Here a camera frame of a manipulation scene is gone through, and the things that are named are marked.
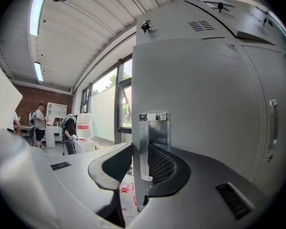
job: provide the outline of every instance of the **metal screw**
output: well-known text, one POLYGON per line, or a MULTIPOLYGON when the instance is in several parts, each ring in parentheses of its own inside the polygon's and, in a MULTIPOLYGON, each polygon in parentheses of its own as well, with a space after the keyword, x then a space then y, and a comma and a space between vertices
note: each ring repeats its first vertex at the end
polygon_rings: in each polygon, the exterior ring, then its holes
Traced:
POLYGON ((267 158, 267 162, 270 162, 273 159, 273 153, 271 153, 268 158, 267 158))

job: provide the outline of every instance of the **fluorescent light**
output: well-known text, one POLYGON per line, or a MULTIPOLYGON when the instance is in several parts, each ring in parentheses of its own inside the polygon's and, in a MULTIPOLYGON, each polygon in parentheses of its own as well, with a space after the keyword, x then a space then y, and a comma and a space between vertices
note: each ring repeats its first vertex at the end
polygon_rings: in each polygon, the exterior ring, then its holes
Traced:
POLYGON ((37 74, 38 81, 43 82, 40 63, 35 62, 34 65, 35 65, 35 71, 37 74))
POLYGON ((39 21, 43 3, 44 0, 34 0, 32 4, 30 17, 30 34, 34 36, 37 36, 39 32, 39 21))

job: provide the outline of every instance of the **black mesh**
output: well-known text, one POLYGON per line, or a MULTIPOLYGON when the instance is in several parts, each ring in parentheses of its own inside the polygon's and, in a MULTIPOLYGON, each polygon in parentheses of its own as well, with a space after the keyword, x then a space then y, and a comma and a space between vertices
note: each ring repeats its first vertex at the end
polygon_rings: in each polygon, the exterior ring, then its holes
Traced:
POLYGON ((176 171, 175 163, 154 148, 148 148, 148 165, 153 177, 153 185, 170 178, 176 171))

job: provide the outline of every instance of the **shelf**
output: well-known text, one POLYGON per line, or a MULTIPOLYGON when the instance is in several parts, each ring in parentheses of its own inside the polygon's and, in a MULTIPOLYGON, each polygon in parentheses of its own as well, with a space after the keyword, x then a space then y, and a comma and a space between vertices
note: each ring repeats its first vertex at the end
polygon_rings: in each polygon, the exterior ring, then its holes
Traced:
POLYGON ((47 116, 63 119, 67 115, 67 105, 48 103, 47 116))

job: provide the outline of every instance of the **backpack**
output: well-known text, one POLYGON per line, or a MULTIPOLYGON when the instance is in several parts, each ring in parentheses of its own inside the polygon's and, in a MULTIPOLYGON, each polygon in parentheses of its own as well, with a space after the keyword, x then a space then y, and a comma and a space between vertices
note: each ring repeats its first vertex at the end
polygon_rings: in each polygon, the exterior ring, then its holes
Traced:
POLYGON ((35 125, 35 112, 30 113, 30 115, 29 115, 29 123, 30 123, 30 125, 32 127, 34 127, 34 125, 35 125))
POLYGON ((59 128, 59 139, 62 143, 66 142, 67 140, 64 139, 65 135, 64 135, 64 129, 67 126, 67 122, 68 120, 73 117, 72 114, 68 114, 66 117, 63 118, 63 120, 61 121, 61 126, 59 128))

